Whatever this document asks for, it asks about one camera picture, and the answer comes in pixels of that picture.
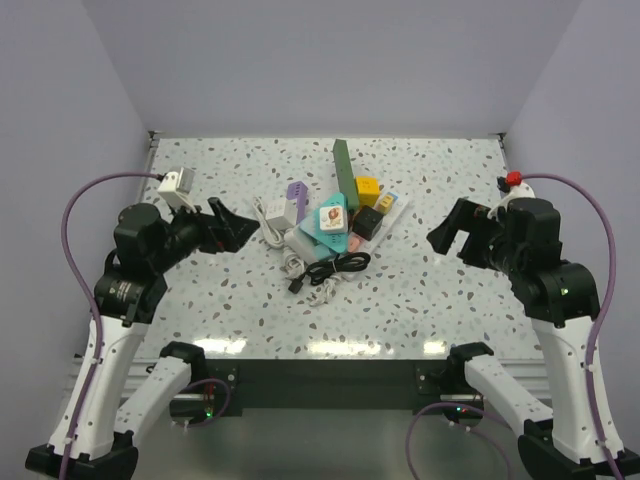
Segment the teal triangular power strip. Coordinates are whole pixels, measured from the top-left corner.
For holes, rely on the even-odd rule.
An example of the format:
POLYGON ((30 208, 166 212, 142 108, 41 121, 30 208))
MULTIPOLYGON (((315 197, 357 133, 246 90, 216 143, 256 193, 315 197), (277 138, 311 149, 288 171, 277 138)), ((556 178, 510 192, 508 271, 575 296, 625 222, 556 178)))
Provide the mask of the teal triangular power strip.
POLYGON ((322 203, 318 208, 314 209, 301 223, 301 230, 309 235, 315 242, 326 245, 333 252, 342 254, 347 251, 348 248, 348 231, 341 234, 324 234, 317 231, 315 226, 317 210, 322 206, 328 205, 342 205, 345 209, 346 215, 346 199, 342 193, 333 194, 328 200, 322 203))

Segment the yellow cube socket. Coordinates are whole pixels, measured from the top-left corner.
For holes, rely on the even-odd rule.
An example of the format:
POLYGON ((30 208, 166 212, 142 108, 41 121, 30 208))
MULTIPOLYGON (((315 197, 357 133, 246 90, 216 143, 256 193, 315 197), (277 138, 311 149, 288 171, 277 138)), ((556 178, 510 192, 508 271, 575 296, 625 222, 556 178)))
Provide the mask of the yellow cube socket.
POLYGON ((370 176, 356 176, 355 184, 360 206, 373 208, 380 196, 378 180, 370 176))

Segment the small yellow blue adapter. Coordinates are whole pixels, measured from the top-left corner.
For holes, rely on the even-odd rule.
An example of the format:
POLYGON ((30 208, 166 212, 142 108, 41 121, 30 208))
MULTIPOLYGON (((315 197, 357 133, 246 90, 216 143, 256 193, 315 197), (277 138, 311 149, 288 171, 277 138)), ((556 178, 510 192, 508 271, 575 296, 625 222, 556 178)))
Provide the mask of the small yellow blue adapter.
POLYGON ((393 193, 387 193, 381 197, 379 202, 376 205, 376 210, 382 215, 387 215, 393 209, 395 202, 397 200, 397 196, 393 193))

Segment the green power strip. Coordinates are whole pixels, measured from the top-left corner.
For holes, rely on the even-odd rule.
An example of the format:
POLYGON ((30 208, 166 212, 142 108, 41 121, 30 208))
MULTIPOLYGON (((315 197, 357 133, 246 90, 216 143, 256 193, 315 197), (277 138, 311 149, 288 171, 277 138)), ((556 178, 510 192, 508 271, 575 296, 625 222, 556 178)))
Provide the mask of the green power strip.
POLYGON ((354 214, 359 209, 360 202, 347 142, 343 139, 336 139, 332 153, 339 190, 345 196, 347 211, 354 214))

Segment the long white power strip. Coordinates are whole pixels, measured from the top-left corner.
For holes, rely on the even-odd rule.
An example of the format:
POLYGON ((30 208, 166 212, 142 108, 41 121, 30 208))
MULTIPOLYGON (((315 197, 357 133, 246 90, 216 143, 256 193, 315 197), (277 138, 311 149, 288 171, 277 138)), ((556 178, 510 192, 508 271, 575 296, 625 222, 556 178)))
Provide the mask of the long white power strip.
MULTIPOLYGON (((393 192, 391 191, 385 192, 381 195, 381 197, 387 193, 393 193, 393 192)), ((342 257, 352 253, 366 253, 370 256, 370 259, 374 258, 374 254, 376 253, 376 250, 378 249, 378 247, 383 243, 384 240, 390 237, 392 228, 398 223, 404 211, 407 209, 407 207, 411 203, 411 198, 409 195, 400 194, 400 193, 393 193, 393 194, 397 196, 395 205, 393 206, 393 209, 389 214, 384 215, 382 226, 378 231, 378 233, 374 236, 374 238, 371 241, 367 241, 359 236, 362 239, 362 242, 358 250, 356 252, 349 252, 347 248, 346 253, 342 254, 342 257)), ((351 230, 349 232, 348 239, 349 239, 349 236, 352 234, 354 233, 352 232, 352 223, 351 223, 351 230)))

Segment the black cube socket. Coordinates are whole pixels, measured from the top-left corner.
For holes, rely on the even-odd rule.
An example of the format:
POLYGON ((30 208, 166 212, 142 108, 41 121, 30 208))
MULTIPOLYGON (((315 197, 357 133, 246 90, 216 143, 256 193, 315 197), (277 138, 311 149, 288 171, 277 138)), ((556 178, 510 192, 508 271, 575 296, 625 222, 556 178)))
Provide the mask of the black cube socket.
POLYGON ((365 205, 353 218, 352 232, 367 241, 371 241, 380 230, 383 219, 383 213, 365 205))

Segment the white cartoon cube socket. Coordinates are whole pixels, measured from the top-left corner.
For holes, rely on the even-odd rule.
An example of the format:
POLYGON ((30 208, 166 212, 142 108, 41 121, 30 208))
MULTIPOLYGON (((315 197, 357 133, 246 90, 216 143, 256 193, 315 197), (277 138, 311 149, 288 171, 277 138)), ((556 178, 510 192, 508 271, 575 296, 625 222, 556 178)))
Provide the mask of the white cartoon cube socket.
POLYGON ((348 231, 348 219, 342 205, 322 206, 317 210, 315 226, 324 234, 341 234, 348 231))

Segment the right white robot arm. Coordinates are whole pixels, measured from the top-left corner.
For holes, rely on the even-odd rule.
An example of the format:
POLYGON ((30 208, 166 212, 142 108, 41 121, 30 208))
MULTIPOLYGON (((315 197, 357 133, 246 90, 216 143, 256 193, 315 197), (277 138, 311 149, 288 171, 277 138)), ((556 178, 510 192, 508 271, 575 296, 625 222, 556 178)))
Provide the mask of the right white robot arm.
POLYGON ((561 217, 551 202, 516 198, 492 213, 467 199, 456 202, 427 239, 439 254, 460 231, 468 237, 458 256, 464 264, 507 275, 543 354, 551 403, 545 405, 506 372, 484 343, 453 347, 445 379, 459 393, 476 390, 517 437, 520 459, 534 479, 595 479, 635 475, 639 456, 627 449, 611 414, 596 430, 587 396, 607 399, 599 362, 586 360, 588 337, 601 308, 595 280, 581 264, 562 259, 561 217))

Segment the small pink adapter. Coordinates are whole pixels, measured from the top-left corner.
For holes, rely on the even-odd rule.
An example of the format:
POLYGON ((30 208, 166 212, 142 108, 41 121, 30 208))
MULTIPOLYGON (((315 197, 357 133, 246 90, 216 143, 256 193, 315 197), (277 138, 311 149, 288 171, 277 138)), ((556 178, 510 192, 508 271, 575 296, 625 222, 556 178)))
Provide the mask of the small pink adapter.
POLYGON ((355 234, 350 235, 348 239, 348 251, 356 252, 361 242, 362 242, 362 239, 358 235, 355 235, 355 234))

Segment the white power strip base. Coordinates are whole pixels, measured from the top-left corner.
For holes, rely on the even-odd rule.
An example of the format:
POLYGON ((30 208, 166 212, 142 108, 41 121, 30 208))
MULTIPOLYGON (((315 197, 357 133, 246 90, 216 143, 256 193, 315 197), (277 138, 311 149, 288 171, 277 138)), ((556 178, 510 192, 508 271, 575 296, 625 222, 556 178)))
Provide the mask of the white power strip base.
POLYGON ((307 264, 324 261, 335 256, 335 253, 326 245, 316 244, 299 226, 289 229, 284 234, 284 243, 307 264))

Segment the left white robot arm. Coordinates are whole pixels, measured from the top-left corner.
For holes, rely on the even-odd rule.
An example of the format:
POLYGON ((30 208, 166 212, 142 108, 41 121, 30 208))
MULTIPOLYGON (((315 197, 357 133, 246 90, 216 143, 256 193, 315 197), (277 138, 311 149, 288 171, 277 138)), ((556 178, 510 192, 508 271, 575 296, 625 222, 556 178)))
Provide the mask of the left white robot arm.
POLYGON ((195 251, 236 253, 260 227, 216 197, 208 204, 208 214, 181 208, 170 221, 148 203, 120 213, 116 247, 94 287, 89 339, 67 409, 49 441, 29 451, 27 469, 59 479, 129 479, 144 437, 173 398, 211 381, 203 349, 172 341, 138 390, 122 397, 167 290, 165 273, 195 251))

